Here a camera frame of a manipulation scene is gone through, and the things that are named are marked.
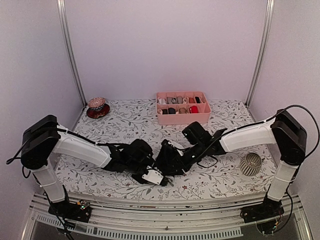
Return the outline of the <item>black underwear white lettering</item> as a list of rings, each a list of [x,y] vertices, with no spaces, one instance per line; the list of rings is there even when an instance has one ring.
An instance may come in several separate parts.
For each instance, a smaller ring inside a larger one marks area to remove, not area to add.
[[[182,156],[169,149],[165,140],[162,141],[160,152],[156,157],[156,166],[165,176],[181,176],[184,174],[185,166]]]

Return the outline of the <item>black underwear beige waistband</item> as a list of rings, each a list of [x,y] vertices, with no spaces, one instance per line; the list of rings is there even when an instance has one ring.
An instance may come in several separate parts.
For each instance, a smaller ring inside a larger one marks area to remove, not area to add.
[[[202,99],[199,96],[195,97],[195,101],[196,101],[197,104],[201,104],[203,102]]]

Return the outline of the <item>pink divided storage box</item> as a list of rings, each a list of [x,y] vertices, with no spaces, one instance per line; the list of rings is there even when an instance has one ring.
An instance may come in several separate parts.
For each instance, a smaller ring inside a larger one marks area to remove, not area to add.
[[[195,97],[200,97],[202,103],[197,103]],[[203,124],[211,114],[209,102],[201,91],[158,92],[155,100],[159,125]]]

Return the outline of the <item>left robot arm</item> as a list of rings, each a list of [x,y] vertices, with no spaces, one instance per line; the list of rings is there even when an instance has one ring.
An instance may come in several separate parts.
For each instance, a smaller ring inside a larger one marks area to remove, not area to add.
[[[63,217],[70,217],[75,210],[52,165],[54,158],[62,156],[107,172],[128,172],[140,184],[158,185],[163,179],[156,168],[153,150],[144,140],[136,139],[130,144],[95,142],[70,131],[49,114],[24,131],[20,148],[5,163],[10,165],[19,160]]]

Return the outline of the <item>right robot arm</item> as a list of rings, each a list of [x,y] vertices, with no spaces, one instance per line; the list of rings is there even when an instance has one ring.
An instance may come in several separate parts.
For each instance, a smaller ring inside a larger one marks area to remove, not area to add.
[[[275,145],[280,154],[279,164],[266,192],[268,200],[258,208],[262,218],[269,218],[278,210],[277,202],[282,200],[302,163],[320,144],[317,140],[313,149],[307,152],[308,134],[289,113],[293,108],[311,114],[306,107],[293,104],[279,109],[275,115],[265,120],[234,129],[219,129],[214,134],[208,133],[198,122],[194,122],[182,132],[192,146],[189,148],[174,146],[174,150],[185,160],[196,163],[205,156],[219,156],[255,146]]]

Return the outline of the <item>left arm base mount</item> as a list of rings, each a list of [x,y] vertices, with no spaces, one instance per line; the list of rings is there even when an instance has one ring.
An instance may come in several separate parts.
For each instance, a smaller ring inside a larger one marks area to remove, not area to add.
[[[48,212],[52,215],[83,223],[88,223],[90,220],[92,208],[90,203],[85,200],[72,203],[69,201],[69,197],[66,196],[63,201],[57,203],[53,203],[48,199],[48,203]]]

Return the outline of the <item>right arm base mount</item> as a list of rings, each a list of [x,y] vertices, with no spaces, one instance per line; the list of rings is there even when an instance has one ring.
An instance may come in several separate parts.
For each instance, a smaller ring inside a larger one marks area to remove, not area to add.
[[[284,214],[281,201],[274,201],[264,196],[262,203],[241,208],[240,217],[245,223],[273,218]]]

